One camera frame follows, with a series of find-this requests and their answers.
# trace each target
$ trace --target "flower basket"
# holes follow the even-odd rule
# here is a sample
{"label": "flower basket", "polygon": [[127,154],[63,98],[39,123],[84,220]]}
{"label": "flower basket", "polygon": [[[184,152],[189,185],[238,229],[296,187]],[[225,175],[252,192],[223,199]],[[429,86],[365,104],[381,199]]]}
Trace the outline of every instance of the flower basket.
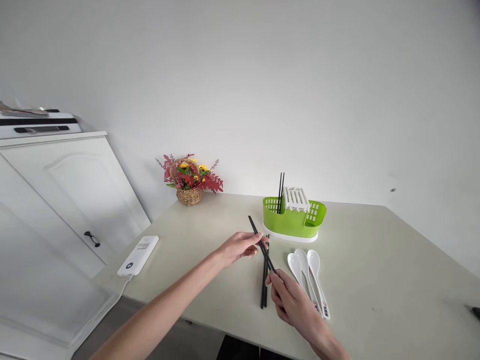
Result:
{"label": "flower basket", "polygon": [[204,197],[204,190],[201,187],[195,187],[191,190],[176,190],[176,198],[184,205],[197,205]]}
{"label": "flower basket", "polygon": [[[176,163],[188,163],[190,167],[196,170],[197,173],[200,172],[199,167],[197,164],[189,159],[189,158],[181,158],[175,161]],[[170,177],[172,179],[175,179],[176,176],[174,174],[174,169],[175,166],[170,167]],[[197,205],[200,201],[202,201],[202,198],[204,197],[204,189],[202,187],[194,187],[193,189],[190,190],[183,190],[183,189],[176,189],[176,198],[178,201],[184,205],[187,206],[192,206],[192,205]]]}
{"label": "flower basket", "polygon": [[176,189],[178,201],[187,206],[196,205],[202,201],[204,189],[209,189],[215,194],[222,192],[224,186],[222,179],[212,172],[219,161],[215,161],[215,164],[208,169],[205,165],[197,166],[197,159],[189,158],[193,155],[188,154],[180,159],[175,159],[173,155],[170,157],[163,155],[164,163],[156,159],[164,170],[163,181],[168,187]]}

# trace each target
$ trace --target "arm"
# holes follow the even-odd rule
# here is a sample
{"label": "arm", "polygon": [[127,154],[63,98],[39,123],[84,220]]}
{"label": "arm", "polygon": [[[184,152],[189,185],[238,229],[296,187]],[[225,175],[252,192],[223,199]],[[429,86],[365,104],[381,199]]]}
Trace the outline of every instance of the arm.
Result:
{"label": "arm", "polygon": [[350,356],[330,331],[327,322],[310,301],[307,293],[283,270],[271,272],[266,284],[271,284],[271,299],[278,317],[308,341],[322,360],[349,360]]}
{"label": "arm", "polygon": [[193,299],[236,260],[258,254],[262,234],[237,232],[127,321],[90,360],[146,359]]}

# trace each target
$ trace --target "white plastic spoon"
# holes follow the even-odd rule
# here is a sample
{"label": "white plastic spoon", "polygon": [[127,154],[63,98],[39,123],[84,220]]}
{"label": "white plastic spoon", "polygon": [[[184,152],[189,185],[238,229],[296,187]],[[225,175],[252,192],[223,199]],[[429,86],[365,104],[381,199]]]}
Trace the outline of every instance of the white plastic spoon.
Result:
{"label": "white plastic spoon", "polygon": [[330,319],[330,310],[327,305],[327,299],[325,298],[322,287],[320,286],[319,281],[319,271],[320,271],[320,256],[315,250],[308,250],[306,255],[308,258],[308,266],[310,267],[311,273],[313,274],[313,279],[315,280],[316,287],[318,288],[318,294],[320,295],[321,310],[325,319]]}
{"label": "white plastic spoon", "polygon": [[320,311],[319,301],[317,300],[317,295],[315,295],[314,288],[312,287],[312,282],[310,281],[309,260],[307,259],[307,254],[302,249],[296,249],[295,255],[298,256],[298,259],[300,260],[301,272],[306,277],[306,284],[308,285],[308,293],[310,294],[310,300],[313,305],[315,305],[317,311],[322,314],[322,311]]}
{"label": "white plastic spoon", "polygon": [[294,253],[288,254],[288,266],[290,267],[293,276],[296,281],[300,284],[303,291],[305,291],[304,285],[302,284],[302,266],[300,265],[300,259]]}

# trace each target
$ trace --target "green leaf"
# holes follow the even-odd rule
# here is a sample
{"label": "green leaf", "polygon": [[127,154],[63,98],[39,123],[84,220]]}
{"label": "green leaf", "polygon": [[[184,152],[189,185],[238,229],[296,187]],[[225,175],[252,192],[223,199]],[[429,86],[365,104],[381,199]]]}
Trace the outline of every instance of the green leaf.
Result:
{"label": "green leaf", "polygon": [[186,174],[186,170],[184,168],[181,168],[180,166],[177,166],[176,169],[181,172],[182,174]]}

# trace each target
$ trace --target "white cabinet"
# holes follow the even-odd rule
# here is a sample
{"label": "white cabinet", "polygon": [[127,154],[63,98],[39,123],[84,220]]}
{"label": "white cabinet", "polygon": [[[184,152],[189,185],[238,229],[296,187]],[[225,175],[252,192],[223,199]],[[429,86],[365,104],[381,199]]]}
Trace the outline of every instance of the white cabinet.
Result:
{"label": "white cabinet", "polygon": [[69,359],[117,297],[105,265],[0,156],[0,351]]}
{"label": "white cabinet", "polygon": [[0,140],[0,353],[69,359],[118,299],[91,279],[150,221],[105,135]]}
{"label": "white cabinet", "polygon": [[150,225],[105,136],[0,153],[106,264]]}

